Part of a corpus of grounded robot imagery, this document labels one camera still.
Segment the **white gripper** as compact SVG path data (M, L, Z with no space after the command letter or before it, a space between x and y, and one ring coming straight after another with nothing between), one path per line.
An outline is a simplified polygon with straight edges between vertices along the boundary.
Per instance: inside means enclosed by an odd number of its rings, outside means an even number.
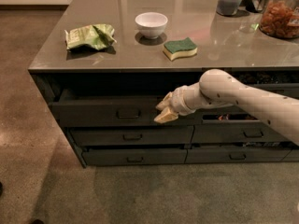
M190 109L185 102L184 94L188 91L187 86L176 88L173 92L169 92L163 100L156 105L156 109L162 111L154 121L157 123L167 123L178 119L178 115L188 116L195 112Z

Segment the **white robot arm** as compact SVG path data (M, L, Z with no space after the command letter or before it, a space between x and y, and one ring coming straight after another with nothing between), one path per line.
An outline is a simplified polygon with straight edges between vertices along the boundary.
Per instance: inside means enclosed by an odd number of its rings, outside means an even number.
M198 109L236 105L272 130L299 145L299 101L245 85L232 75L211 69L197 83L170 91L156 105L157 123L188 116Z

